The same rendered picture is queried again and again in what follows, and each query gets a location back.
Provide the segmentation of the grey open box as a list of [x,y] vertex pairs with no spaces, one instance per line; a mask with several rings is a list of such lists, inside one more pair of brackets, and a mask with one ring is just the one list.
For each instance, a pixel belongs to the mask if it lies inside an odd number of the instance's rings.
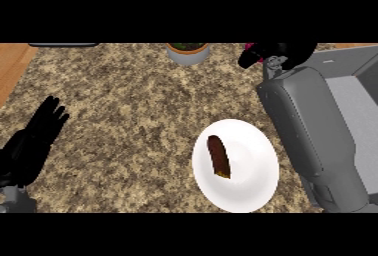
[[355,144],[355,168],[378,205],[378,45],[315,52],[302,66],[321,74]]

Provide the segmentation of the white plate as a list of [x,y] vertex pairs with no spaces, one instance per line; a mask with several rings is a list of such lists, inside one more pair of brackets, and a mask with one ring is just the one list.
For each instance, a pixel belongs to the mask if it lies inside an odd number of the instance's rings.
[[[230,178],[213,174],[208,137],[219,138],[230,165]],[[258,210],[274,194],[278,161],[264,133],[245,121],[213,122],[197,136],[191,152],[191,169],[197,187],[222,210],[246,213]]]

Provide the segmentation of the grey potted plant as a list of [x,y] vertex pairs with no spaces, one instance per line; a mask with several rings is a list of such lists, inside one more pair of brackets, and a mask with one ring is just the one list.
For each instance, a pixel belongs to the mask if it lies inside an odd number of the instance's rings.
[[165,44],[169,59],[180,65],[190,66],[199,64],[209,55],[209,44],[205,43],[197,49],[184,51]]

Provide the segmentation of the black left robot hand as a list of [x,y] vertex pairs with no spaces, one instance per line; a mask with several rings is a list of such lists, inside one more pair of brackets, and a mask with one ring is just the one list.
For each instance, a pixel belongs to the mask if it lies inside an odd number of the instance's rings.
[[0,149],[0,188],[27,186],[36,179],[69,115],[63,113],[58,99],[48,96],[41,103],[26,127],[10,137]]

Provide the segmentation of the brown pastry slice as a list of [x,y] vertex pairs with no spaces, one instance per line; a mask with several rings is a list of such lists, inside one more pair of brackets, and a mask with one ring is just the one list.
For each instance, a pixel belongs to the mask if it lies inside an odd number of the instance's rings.
[[206,148],[211,156],[213,174],[222,178],[230,178],[230,164],[225,148],[219,138],[215,135],[208,137]]

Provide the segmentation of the dark flat appliance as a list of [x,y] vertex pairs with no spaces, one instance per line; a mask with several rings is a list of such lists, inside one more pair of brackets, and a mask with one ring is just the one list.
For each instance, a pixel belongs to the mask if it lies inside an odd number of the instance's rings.
[[27,43],[30,47],[42,48],[82,48],[94,47],[98,43]]

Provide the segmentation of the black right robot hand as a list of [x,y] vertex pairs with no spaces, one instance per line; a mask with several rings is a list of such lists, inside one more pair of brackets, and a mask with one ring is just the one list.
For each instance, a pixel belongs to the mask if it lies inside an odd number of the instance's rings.
[[286,60],[281,63],[281,69],[290,70],[295,66],[302,64],[309,58],[317,44],[308,43],[253,43],[239,56],[237,64],[246,69],[259,60],[265,60],[268,57],[284,57]]

